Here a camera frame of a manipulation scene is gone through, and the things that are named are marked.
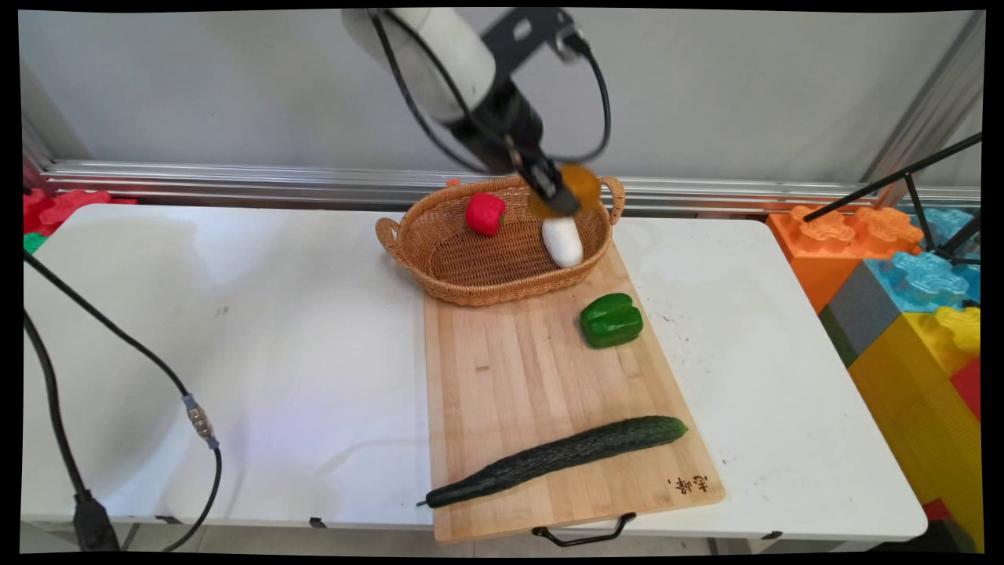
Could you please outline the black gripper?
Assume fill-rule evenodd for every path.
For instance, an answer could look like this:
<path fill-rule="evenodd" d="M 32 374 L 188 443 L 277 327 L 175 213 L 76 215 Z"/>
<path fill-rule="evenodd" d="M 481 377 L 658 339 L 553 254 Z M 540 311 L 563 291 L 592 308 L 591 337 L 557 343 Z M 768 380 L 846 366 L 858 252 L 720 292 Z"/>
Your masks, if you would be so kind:
<path fill-rule="evenodd" d="M 534 216 L 580 211 L 580 198 L 541 149 L 542 119 L 511 78 L 492 86 L 477 106 L 463 107 L 461 118 L 449 122 L 449 133 L 478 160 L 470 163 L 449 150 L 455 163 L 479 174 L 518 174 L 530 188 Z"/>

